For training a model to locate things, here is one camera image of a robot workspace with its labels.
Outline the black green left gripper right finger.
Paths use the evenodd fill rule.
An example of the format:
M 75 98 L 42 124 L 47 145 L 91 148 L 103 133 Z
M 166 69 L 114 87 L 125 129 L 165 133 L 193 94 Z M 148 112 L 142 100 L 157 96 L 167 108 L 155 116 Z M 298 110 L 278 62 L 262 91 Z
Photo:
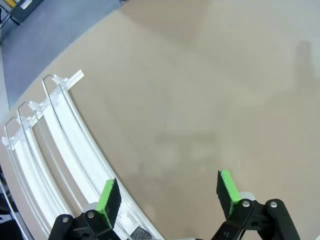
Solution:
M 246 231 L 256 231 L 262 240 L 299 240 L 294 222 L 280 199 L 259 203 L 252 194 L 241 196 L 227 170 L 217 173 L 216 193 L 225 221 L 213 240 L 240 240 Z

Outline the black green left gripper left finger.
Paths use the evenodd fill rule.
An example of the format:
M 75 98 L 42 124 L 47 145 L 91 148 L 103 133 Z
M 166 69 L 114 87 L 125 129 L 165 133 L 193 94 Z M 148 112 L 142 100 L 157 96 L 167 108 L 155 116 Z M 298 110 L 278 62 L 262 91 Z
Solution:
M 117 179 L 106 181 L 95 209 L 89 209 L 78 217 L 59 215 L 49 234 L 50 240 L 119 240 L 114 231 L 121 205 L 121 193 Z

